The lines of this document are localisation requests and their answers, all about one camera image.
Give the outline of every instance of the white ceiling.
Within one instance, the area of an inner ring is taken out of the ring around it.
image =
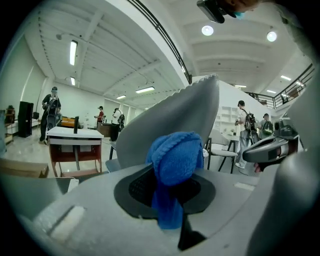
[[[266,94],[269,88],[280,91],[286,87],[287,83],[280,83],[279,77],[284,75],[280,71],[296,78],[311,63],[290,38],[273,4],[261,4],[246,12],[241,20],[226,15],[225,23],[217,24],[200,11],[197,0],[142,0],[151,8],[157,1],[174,20],[165,28],[180,30],[179,35],[176,32],[171,35],[181,45],[183,58],[193,63],[188,68],[194,76],[217,73],[229,84]],[[165,15],[163,11],[154,14],[159,19]],[[213,27],[213,35],[202,34],[205,25]],[[267,41],[270,31],[277,33],[275,42]]]
[[[39,7],[25,32],[30,50],[43,72],[56,82],[148,108],[183,88],[157,45],[130,18],[105,2],[50,0]],[[70,42],[78,42],[75,66]],[[153,86],[154,91],[135,91]]]

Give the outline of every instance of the white shirt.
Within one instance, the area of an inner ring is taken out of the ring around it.
[[[119,122],[118,122],[118,119],[119,117],[122,115],[122,112],[120,110],[117,110],[113,115],[112,115],[112,120],[111,120],[111,123],[112,124],[115,124],[115,125],[118,125]]]
[[[240,124],[240,132],[246,130],[245,128],[245,122],[246,122],[246,117],[247,117],[247,113],[249,114],[250,112],[248,110],[245,110],[246,112],[244,112],[245,108],[243,109],[239,109],[238,110],[238,120],[242,122],[242,124]]]

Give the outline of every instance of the black pants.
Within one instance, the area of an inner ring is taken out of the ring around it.
[[[115,142],[118,139],[120,124],[112,124],[110,131],[110,139]]]
[[[41,142],[44,141],[46,137],[47,116],[48,116],[48,113],[46,112],[42,115],[42,118],[41,118],[41,123],[40,123],[40,131],[41,131],[40,141]]]

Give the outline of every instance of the blue towel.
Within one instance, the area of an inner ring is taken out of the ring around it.
[[[169,189],[189,179],[196,168],[204,167],[201,137],[194,132],[175,132],[161,136],[152,143],[146,163],[153,163],[157,179],[152,207],[158,211],[159,227],[180,228],[183,208]]]

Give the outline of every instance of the black railing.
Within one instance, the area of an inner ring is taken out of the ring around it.
[[[284,90],[278,93],[275,97],[268,95],[263,95],[259,93],[246,92],[251,97],[256,99],[262,105],[270,109],[276,109],[283,104],[292,101],[298,97],[302,91],[308,86],[309,81],[311,80],[315,68],[310,64],[305,71],[302,72],[292,83],[290,83]]]
[[[158,19],[139,0],[127,0],[127,1],[129,3],[131,3],[135,8],[137,8],[152,23],[152,25],[155,27],[155,29],[160,33],[162,38],[165,40],[165,42],[167,43],[167,45],[170,47],[171,51],[173,52],[179,65],[181,66],[181,70],[184,72],[184,75],[185,75],[186,79],[188,80],[188,83],[191,84],[192,83],[192,76],[189,74],[185,63],[184,63],[179,51],[177,50],[177,47],[175,46],[174,42],[171,40],[167,31],[164,29],[164,27],[158,21]]]

